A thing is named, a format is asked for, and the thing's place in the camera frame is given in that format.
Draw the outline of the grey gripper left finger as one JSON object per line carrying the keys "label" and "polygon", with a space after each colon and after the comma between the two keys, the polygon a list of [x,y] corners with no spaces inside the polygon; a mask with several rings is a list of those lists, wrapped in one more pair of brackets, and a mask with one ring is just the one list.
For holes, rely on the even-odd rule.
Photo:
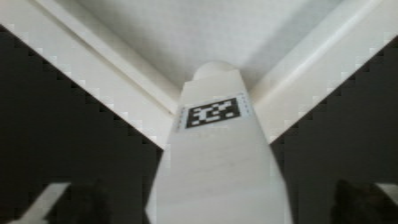
{"label": "grey gripper left finger", "polygon": [[102,186],[50,183],[11,224],[112,224],[109,196]]}

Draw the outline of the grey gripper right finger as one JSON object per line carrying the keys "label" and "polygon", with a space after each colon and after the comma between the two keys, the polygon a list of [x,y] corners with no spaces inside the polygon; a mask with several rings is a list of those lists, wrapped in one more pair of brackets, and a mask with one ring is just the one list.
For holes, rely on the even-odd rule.
{"label": "grey gripper right finger", "polygon": [[398,224],[398,203],[377,183],[338,180],[331,224]]}

